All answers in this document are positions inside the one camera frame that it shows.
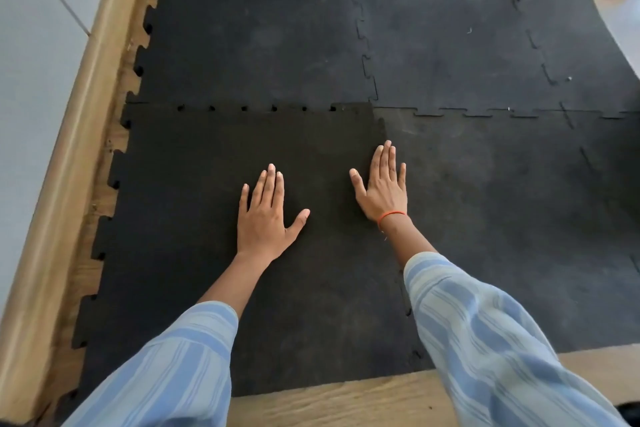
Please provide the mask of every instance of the orange string bracelet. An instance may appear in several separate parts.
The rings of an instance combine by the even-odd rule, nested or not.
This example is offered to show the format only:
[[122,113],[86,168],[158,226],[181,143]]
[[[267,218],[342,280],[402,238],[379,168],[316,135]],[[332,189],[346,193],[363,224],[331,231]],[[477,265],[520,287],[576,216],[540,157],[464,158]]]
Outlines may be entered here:
[[406,213],[404,211],[387,211],[386,213],[382,213],[382,216],[380,218],[378,218],[378,229],[379,230],[381,230],[380,223],[382,223],[382,220],[384,220],[390,214],[404,214],[406,216]]

